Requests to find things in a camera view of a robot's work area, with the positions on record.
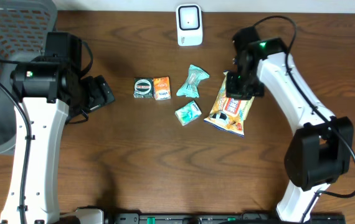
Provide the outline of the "teal candy wrapper bag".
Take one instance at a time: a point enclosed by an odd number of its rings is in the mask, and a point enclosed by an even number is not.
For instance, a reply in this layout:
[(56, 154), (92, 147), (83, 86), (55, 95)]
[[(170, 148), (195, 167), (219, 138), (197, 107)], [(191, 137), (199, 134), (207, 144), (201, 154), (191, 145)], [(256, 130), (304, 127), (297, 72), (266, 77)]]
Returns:
[(178, 89), (177, 96), (185, 96), (188, 98), (199, 98), (198, 86), (199, 83), (208, 79), (210, 75), (202, 68), (195, 65), (190, 65), (187, 73), (187, 79), (184, 84)]

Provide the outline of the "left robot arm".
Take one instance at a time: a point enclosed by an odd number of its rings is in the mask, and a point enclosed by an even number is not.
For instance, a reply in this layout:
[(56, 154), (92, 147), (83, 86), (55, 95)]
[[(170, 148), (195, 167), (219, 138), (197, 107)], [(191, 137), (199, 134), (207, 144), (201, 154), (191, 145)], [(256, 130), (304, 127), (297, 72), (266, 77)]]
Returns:
[(22, 62), (11, 73), (17, 94), (16, 145), (1, 223), (60, 219), (58, 167), (65, 124), (114, 101), (103, 76), (83, 77), (67, 62)]

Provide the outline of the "orange juice carton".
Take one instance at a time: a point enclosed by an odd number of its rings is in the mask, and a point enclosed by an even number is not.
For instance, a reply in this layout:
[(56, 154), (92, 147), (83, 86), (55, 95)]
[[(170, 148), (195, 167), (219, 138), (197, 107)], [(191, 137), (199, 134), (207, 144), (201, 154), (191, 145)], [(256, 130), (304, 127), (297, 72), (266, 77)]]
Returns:
[(155, 100), (168, 100), (171, 98), (169, 77), (154, 78), (153, 87)]

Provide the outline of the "round black lidded cup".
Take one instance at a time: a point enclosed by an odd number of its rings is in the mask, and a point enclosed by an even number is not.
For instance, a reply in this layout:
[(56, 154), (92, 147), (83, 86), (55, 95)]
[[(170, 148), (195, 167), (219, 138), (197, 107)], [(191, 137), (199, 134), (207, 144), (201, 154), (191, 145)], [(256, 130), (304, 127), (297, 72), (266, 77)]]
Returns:
[(152, 78), (135, 78), (134, 92), (135, 98), (152, 98), (153, 97), (153, 79)]

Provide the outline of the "yellow blue snack bag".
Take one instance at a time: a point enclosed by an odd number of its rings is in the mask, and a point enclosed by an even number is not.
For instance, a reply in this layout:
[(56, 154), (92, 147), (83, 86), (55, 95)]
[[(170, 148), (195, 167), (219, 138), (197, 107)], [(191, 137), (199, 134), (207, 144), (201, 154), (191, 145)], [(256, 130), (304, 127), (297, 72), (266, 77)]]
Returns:
[(209, 115), (204, 118), (204, 121), (217, 129), (244, 137), (244, 121), (255, 98), (252, 97), (250, 100), (235, 100), (227, 97), (225, 87), (227, 74), (228, 71), (224, 71), (224, 81)]

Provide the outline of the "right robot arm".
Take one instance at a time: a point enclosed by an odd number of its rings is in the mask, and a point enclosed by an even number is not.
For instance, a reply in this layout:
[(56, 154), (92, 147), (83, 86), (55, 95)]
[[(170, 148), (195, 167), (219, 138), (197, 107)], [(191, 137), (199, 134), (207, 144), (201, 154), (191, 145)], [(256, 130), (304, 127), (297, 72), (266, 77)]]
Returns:
[(264, 89), (273, 95), (293, 133), (284, 158), (289, 183), (277, 215), (283, 222), (307, 222), (319, 196), (349, 170), (353, 124), (316, 97), (281, 38), (235, 37), (233, 44), (237, 71), (227, 74), (227, 96), (247, 100)]

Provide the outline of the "green tissue pack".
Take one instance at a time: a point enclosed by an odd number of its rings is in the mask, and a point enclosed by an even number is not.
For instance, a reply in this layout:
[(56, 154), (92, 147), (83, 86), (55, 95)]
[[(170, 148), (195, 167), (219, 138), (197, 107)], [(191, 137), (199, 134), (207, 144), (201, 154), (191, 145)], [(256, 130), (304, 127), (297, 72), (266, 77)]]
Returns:
[(175, 111), (175, 115), (182, 126), (194, 121), (200, 117), (201, 114), (202, 112), (194, 100)]

